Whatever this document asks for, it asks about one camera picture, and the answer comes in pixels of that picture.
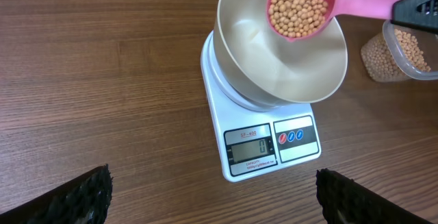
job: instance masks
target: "blue button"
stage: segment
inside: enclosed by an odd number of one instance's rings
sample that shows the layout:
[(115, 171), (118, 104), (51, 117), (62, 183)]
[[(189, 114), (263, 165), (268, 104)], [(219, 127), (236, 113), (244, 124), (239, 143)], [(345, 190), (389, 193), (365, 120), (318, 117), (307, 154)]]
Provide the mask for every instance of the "blue button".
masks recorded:
[(304, 135), (304, 133), (302, 132), (302, 130), (298, 130), (296, 132), (296, 139), (301, 140), (303, 135)]
[(287, 135), (287, 141), (292, 142), (295, 139), (295, 132), (292, 131)]

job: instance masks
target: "beans in scoop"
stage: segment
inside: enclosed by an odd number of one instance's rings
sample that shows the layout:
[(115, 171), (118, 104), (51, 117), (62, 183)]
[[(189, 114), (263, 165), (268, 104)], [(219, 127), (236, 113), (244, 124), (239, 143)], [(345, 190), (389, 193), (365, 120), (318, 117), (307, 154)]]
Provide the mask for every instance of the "beans in scoop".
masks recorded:
[(270, 0), (268, 14), (275, 30), (289, 38), (310, 36), (325, 24), (325, 0)]

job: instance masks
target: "wooden table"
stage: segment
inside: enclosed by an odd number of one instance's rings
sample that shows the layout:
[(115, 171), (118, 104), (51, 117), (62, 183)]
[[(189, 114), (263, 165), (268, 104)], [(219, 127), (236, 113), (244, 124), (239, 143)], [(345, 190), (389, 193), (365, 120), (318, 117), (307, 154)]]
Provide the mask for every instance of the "wooden table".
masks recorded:
[(379, 84), (339, 17), (340, 90), (313, 105), (319, 159), (228, 183), (200, 68), (218, 0), (0, 0), (0, 213), (105, 163), (107, 223), (323, 223), (330, 168), (438, 223), (438, 82)]

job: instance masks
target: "pink measuring cup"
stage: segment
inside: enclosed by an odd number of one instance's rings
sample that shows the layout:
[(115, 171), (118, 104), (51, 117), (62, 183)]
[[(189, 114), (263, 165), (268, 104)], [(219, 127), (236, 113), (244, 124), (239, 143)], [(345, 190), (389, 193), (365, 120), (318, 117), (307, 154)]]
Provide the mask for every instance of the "pink measuring cup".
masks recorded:
[(362, 16), (367, 18), (381, 18), (381, 19), (392, 19), (392, 6), (395, 2), (399, 0), (325, 0), (328, 3), (327, 13), (324, 15), (326, 18), (325, 24), (315, 33), (309, 36), (304, 36), (301, 38), (289, 38), (278, 33), (272, 26), (270, 21), (270, 15), (268, 14), (270, 1), (268, 0), (266, 6), (266, 16), (268, 23), (274, 32), (278, 35), (284, 37), (290, 42), (296, 40), (304, 40), (311, 38), (313, 36), (321, 33), (322, 30), (329, 24), (330, 20), (340, 14), (349, 14), (354, 16)]

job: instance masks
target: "clear plastic container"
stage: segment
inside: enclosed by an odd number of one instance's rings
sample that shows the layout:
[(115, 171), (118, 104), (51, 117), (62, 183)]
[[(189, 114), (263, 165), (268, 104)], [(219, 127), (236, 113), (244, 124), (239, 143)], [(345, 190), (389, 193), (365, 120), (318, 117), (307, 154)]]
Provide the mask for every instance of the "clear plastic container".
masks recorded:
[(362, 47), (370, 77), (377, 82), (438, 79), (438, 36), (385, 21), (383, 31)]

